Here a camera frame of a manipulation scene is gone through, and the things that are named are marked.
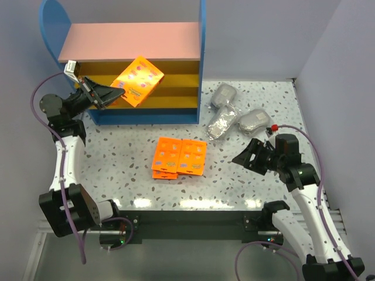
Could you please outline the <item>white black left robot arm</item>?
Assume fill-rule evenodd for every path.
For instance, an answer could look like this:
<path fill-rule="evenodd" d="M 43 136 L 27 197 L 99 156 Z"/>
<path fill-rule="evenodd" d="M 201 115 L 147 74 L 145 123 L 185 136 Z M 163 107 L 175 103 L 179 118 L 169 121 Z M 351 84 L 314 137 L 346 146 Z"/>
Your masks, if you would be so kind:
<path fill-rule="evenodd" d="M 48 120 L 46 126 L 52 133 L 57 159 L 52 184 L 47 193 L 40 195 L 39 205 L 57 237 L 87 230 L 119 215 L 112 199 L 97 203 L 80 183 L 86 129 L 77 116 L 92 106 L 105 109 L 124 93 L 121 88 L 83 77 L 68 98 L 46 94 L 40 100 L 40 110 Z"/>

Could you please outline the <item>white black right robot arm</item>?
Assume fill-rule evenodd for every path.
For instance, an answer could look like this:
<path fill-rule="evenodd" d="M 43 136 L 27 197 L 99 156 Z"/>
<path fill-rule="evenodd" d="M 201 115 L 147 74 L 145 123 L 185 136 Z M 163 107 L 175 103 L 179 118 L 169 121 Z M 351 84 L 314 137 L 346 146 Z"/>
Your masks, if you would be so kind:
<path fill-rule="evenodd" d="M 276 172 L 296 201 L 305 227 L 295 219 L 284 201 L 265 203 L 261 222 L 279 230 L 302 263 L 305 280 L 358 280 L 364 272 L 338 233 L 315 168 L 302 161 L 295 135 L 276 135 L 274 143 L 253 138 L 233 163 L 265 175 Z"/>

